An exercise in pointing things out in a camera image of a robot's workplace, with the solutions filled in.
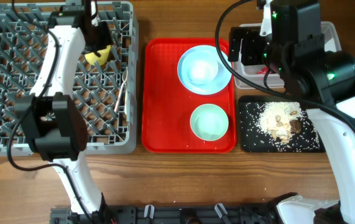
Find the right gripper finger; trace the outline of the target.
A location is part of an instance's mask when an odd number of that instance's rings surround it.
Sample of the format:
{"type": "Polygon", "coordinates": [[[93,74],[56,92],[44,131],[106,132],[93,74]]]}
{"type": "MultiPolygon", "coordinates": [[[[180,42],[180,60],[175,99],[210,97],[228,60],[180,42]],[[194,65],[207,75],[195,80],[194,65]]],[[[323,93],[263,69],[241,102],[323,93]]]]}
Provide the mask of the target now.
{"type": "Polygon", "coordinates": [[[262,64],[265,46],[266,38],[260,35],[258,27],[245,28],[245,38],[242,40],[242,64],[262,64]]]}
{"type": "Polygon", "coordinates": [[[230,62],[237,62],[241,52],[241,42],[244,37],[243,27],[232,27],[229,32],[229,55],[230,62]]]}

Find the yellow plastic cup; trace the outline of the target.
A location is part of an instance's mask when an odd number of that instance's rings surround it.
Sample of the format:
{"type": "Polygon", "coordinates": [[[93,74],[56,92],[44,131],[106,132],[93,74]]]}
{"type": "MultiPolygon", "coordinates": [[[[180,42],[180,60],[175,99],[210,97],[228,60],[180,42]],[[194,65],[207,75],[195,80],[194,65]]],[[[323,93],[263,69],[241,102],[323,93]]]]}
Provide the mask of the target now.
{"type": "Polygon", "coordinates": [[[108,61],[110,51],[111,46],[108,45],[105,49],[98,50],[97,52],[90,52],[84,54],[84,56],[90,65],[95,65],[96,63],[99,65],[104,65],[108,61]]]}

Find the light blue plate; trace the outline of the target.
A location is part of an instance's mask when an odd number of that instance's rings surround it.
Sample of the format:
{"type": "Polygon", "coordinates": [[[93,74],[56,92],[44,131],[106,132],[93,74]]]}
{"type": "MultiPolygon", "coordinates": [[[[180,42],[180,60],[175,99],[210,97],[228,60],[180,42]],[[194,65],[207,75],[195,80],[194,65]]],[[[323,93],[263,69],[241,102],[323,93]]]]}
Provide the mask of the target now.
{"type": "Polygon", "coordinates": [[[188,49],[186,52],[182,54],[178,61],[177,65],[177,73],[178,79],[182,83],[182,85],[189,91],[199,94],[199,95],[213,95],[215,93],[223,90],[231,80],[231,73],[227,70],[227,68],[223,65],[219,55],[217,54],[216,47],[210,45],[198,45],[188,49]],[[214,78],[214,80],[210,81],[207,84],[196,85],[194,83],[189,82],[184,74],[182,73],[182,63],[184,58],[190,53],[197,50],[208,50],[210,51],[216,58],[218,62],[218,74],[214,78]]]}

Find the white plastic spoon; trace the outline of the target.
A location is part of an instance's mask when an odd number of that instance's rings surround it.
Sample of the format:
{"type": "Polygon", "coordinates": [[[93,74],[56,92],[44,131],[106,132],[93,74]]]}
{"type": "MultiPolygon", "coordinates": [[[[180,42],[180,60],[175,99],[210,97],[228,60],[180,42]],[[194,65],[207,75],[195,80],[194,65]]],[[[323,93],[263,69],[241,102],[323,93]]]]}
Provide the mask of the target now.
{"type": "Polygon", "coordinates": [[[127,87],[128,75],[129,75],[129,73],[128,73],[127,70],[125,70],[122,73],[122,83],[121,83],[121,86],[120,86],[120,89],[119,89],[119,93],[118,93],[118,98],[117,98],[117,101],[116,101],[116,104],[115,104],[115,107],[114,107],[114,112],[115,113],[119,112],[119,107],[120,107],[120,105],[122,103],[123,92],[124,92],[124,90],[127,87]]]}

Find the small green saucer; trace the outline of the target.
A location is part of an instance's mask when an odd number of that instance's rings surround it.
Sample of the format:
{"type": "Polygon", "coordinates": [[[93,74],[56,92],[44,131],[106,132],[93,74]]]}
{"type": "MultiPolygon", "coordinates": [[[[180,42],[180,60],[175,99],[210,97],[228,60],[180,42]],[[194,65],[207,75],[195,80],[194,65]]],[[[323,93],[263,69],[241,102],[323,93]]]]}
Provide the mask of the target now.
{"type": "Polygon", "coordinates": [[[218,62],[208,50],[190,52],[183,60],[182,73],[196,85],[207,84],[218,74],[218,62]]]}

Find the green bowl with food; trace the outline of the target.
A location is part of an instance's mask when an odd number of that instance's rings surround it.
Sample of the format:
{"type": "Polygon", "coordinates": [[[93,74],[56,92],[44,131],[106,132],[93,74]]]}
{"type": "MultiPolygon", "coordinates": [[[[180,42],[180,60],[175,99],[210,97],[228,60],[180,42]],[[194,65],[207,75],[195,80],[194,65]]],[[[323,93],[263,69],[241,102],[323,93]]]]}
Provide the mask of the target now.
{"type": "Polygon", "coordinates": [[[203,104],[193,110],[190,128],[196,137],[204,141],[217,141],[226,134],[229,119],[220,106],[203,104]]]}

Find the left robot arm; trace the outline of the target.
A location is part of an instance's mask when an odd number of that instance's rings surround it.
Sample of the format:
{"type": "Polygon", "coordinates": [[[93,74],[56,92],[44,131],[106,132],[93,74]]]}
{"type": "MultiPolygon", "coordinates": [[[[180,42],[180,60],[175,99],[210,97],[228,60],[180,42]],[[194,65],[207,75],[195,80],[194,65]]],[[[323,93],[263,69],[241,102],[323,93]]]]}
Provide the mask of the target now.
{"type": "Polygon", "coordinates": [[[108,25],[98,17],[96,1],[66,1],[51,13],[47,49],[29,94],[16,102],[17,124],[32,152],[53,167],[69,196],[67,223],[115,223],[116,218],[94,183],[86,161],[86,121],[72,99],[73,81],[82,53],[101,56],[111,44],[108,25]]]}

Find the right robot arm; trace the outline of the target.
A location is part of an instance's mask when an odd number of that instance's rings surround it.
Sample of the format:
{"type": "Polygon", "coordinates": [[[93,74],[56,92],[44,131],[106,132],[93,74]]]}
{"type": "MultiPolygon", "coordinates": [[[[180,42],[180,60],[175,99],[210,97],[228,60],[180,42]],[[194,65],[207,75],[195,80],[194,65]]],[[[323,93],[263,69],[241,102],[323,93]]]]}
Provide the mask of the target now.
{"type": "Polygon", "coordinates": [[[289,193],[271,202],[277,223],[355,223],[355,58],[325,50],[318,1],[259,1],[259,29],[233,27],[231,62],[263,64],[284,81],[281,97],[307,106],[338,186],[338,200],[289,193]]]}

